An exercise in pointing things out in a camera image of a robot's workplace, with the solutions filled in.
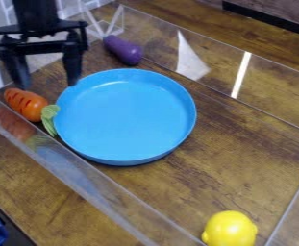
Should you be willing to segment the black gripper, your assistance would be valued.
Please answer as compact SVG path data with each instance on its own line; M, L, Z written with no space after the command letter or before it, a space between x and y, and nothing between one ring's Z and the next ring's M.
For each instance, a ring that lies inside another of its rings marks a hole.
M23 55L63 53L63 66L69 86L74 86L83 71L83 51L87 50L87 23L59 20L51 30L26 31L21 26L0 27L0 57L13 53L7 61L17 87L27 90L31 86L29 64Z

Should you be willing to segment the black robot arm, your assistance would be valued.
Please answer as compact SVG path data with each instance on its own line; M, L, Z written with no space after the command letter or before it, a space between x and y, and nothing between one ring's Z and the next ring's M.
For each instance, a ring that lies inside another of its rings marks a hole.
M83 52L89 49L85 21L58 17L55 0L13 0L17 24L0 27L0 60L17 87L27 90L31 75L27 55L62 53L69 86L82 76Z

